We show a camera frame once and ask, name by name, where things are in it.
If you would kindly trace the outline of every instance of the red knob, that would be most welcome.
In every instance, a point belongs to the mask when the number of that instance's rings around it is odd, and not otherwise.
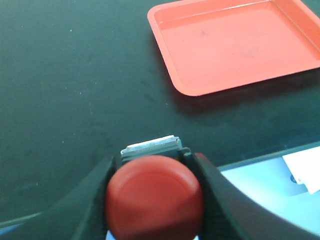
[[[128,162],[111,178],[105,197],[106,221],[117,240],[192,240],[202,225],[200,184],[170,157]]]

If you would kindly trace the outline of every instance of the table surface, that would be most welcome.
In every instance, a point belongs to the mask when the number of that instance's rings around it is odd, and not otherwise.
[[[0,1],[0,222],[44,211],[132,143],[176,135],[221,166],[320,140],[319,68],[177,92],[147,21],[163,2]]]

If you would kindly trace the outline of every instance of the red tray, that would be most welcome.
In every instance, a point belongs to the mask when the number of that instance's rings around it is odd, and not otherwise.
[[[154,6],[148,20],[185,95],[320,67],[320,19],[300,0],[181,0]]]

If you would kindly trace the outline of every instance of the white card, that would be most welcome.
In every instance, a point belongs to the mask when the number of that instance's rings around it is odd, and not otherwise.
[[[320,146],[284,155],[283,159],[298,184],[310,194],[320,190]]]

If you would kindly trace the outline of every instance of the orange tray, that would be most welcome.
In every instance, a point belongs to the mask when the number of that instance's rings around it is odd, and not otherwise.
[[[185,95],[320,67],[320,19],[300,0],[181,0],[154,6],[148,20]]]

